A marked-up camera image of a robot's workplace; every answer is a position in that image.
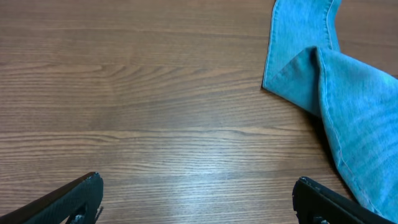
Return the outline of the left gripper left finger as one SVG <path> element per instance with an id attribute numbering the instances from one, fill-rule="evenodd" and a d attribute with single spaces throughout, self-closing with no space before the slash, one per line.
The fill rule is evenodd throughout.
<path id="1" fill-rule="evenodd" d="M 102 212 L 104 183 L 89 172 L 1 217 L 1 224 L 96 223 Z"/>

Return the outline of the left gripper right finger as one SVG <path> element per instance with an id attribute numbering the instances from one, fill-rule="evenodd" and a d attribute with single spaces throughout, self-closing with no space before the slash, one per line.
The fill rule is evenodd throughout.
<path id="1" fill-rule="evenodd" d="M 300 224 L 393 224 L 308 177 L 300 177 L 292 192 Z"/>

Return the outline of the light blue denim jeans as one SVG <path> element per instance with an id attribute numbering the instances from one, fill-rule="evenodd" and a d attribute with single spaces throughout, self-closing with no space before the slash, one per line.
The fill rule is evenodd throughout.
<path id="1" fill-rule="evenodd" d="M 339 0 L 277 0 L 264 89 L 318 116 L 360 205 L 397 221 L 397 79 L 340 51 Z"/>

